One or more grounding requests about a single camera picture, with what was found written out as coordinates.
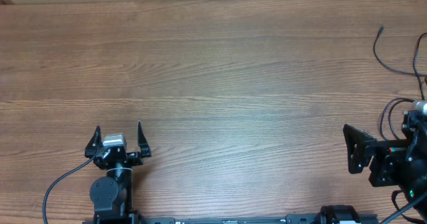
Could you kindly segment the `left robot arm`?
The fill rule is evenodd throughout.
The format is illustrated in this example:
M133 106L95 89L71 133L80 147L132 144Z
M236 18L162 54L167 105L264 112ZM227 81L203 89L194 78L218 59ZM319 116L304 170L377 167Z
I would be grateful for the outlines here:
M140 122L137 124L137 146L139 151L128 152L123 134L102 137L101 128L96 127L84 155L106 174L95 180L89 190L94 205L93 223L145 223L142 214L133 208L133 168L151 157Z

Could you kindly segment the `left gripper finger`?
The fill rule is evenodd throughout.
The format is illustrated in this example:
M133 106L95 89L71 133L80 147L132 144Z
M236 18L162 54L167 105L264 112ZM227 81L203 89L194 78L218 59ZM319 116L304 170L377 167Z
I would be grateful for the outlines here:
M151 157L151 149L145 135L143 134L141 121L138 121L137 124L137 145L140 148L142 157Z
M85 147L86 153L95 153L101 146L101 128L97 126L95 132L90 139L89 143Z

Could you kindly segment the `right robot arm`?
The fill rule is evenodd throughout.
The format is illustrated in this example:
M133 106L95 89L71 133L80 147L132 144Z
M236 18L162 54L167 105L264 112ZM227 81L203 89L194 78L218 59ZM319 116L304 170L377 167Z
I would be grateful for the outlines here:
M370 169L373 187L399 186L408 201L426 219L426 115L408 111L402 132L405 139L379 141L349 124L343 127L348 153L348 171Z

